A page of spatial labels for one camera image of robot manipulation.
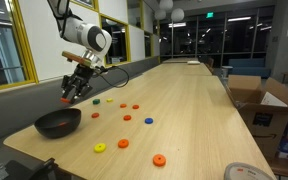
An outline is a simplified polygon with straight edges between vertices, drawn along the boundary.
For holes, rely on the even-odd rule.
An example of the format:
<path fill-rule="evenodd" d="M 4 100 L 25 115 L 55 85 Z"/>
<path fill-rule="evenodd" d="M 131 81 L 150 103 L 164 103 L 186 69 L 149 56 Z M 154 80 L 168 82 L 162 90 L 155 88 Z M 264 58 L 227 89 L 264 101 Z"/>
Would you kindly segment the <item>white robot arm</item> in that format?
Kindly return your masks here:
<path fill-rule="evenodd" d="M 62 80 L 63 95 L 61 100 L 73 104 L 78 98 L 87 95 L 92 87 L 90 78 L 95 74 L 106 74 L 103 58 L 110 49 L 111 35 L 97 25 L 84 22 L 74 15 L 69 8 L 70 0 L 47 0 L 56 20 L 59 35 L 65 41 L 79 44 L 86 48 L 78 56 L 74 73 L 65 75 Z"/>

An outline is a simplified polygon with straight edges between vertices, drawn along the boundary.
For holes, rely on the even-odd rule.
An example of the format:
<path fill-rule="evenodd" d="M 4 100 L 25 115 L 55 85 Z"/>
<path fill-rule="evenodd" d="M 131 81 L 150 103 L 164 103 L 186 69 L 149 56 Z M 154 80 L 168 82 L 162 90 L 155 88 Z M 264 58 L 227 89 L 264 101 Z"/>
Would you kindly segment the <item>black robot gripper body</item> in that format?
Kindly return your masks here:
<path fill-rule="evenodd" d="M 71 76 L 63 76 L 61 88 L 70 88 L 70 91 L 75 89 L 74 94 L 81 93 L 80 97 L 84 97 L 92 90 L 92 87 L 89 85 L 89 80 L 94 73 L 94 69 L 78 64 Z"/>

